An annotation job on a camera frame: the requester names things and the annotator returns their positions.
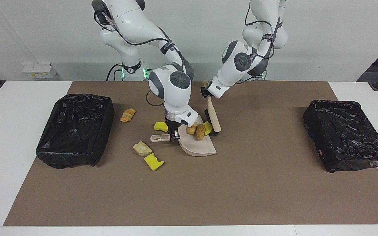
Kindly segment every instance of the brown table surface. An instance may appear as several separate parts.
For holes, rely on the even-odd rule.
[[[190,105],[203,114],[200,86]],[[96,167],[64,170],[36,159],[4,225],[378,224],[378,170],[326,172],[304,128],[312,100],[336,100],[327,82],[248,82],[213,99],[222,132],[209,157],[150,143],[164,117],[147,91],[146,82],[73,82],[69,93],[114,102],[105,153]],[[128,108],[137,113],[124,124]],[[166,161],[157,171],[132,150],[139,140]]]

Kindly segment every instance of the white table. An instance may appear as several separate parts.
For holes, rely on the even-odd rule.
[[[7,81],[0,88],[0,235],[378,236],[378,225],[3,227],[35,159],[54,103],[72,82]],[[366,83],[330,82],[338,100],[361,104],[378,132],[378,92]]]

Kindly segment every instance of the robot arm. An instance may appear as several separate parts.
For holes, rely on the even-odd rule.
[[[198,113],[188,105],[194,75],[192,66],[167,34],[145,17],[143,0],[93,0],[92,6],[94,17],[106,26],[101,31],[103,41],[120,52],[128,73],[136,71],[141,64],[135,49],[138,45],[158,47],[171,62],[150,72],[148,83],[151,91],[164,100],[170,141],[178,140],[178,127],[191,126],[198,118]],[[128,62],[135,66],[126,66]]]
[[[283,15],[285,4],[286,0],[250,0],[249,9],[252,10],[257,21],[245,23],[243,38],[247,45],[241,41],[234,41],[225,49],[222,68],[207,88],[211,95],[220,98],[245,74],[255,78],[266,70],[268,60],[273,56],[276,46],[281,48],[286,43],[286,32],[278,33],[282,27],[279,14]],[[249,68],[237,69],[237,61],[233,61],[233,56],[240,53],[243,53],[243,57],[246,55],[249,57]]]

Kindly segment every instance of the black plastic bag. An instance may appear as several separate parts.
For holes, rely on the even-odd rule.
[[[378,133],[359,103],[315,100],[303,118],[329,172],[378,167]]]
[[[43,130],[36,155],[57,169],[101,159],[114,118],[109,97],[69,94],[58,100]]]

